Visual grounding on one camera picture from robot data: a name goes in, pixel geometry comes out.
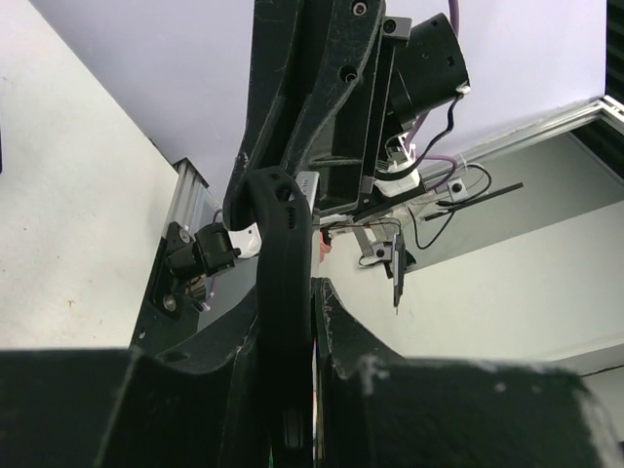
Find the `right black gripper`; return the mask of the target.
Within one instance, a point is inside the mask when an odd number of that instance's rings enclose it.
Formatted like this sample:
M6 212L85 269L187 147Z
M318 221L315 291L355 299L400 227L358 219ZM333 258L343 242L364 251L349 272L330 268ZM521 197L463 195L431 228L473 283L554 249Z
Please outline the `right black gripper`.
M291 71L302 6L253 5L246 127L223 200L229 230L254 222L246 178L264 162L282 112L280 93ZM384 13L383 1L368 1L360 16L350 1L332 3L314 87L282 159L285 170L303 170L313 143L337 113L316 161L323 216L362 219L423 194L418 168L431 149L412 156L408 139L431 110L455 106L470 90L457 13L438 13L420 24L400 17L381 21ZM350 72L361 75L356 81L341 76Z

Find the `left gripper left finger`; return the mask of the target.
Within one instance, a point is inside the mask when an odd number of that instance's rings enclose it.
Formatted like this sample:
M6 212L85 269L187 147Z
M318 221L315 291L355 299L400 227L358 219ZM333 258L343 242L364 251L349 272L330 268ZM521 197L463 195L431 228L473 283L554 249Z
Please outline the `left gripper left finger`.
M178 346L5 351L5 467L257 467L255 295Z

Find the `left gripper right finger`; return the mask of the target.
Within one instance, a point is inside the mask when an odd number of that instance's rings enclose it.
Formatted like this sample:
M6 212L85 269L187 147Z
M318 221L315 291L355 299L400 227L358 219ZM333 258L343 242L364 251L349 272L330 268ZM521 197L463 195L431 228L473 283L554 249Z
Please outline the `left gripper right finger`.
M575 373L399 355L313 286L321 467L606 467L609 419Z

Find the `silver white smartphone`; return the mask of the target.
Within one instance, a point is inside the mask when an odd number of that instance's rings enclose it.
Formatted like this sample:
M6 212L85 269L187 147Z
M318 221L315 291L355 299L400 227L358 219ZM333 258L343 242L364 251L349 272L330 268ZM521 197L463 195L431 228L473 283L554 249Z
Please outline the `silver white smartphone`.
M314 171L301 171L297 174L295 181L307 201L310 212L313 212L317 199L320 174Z

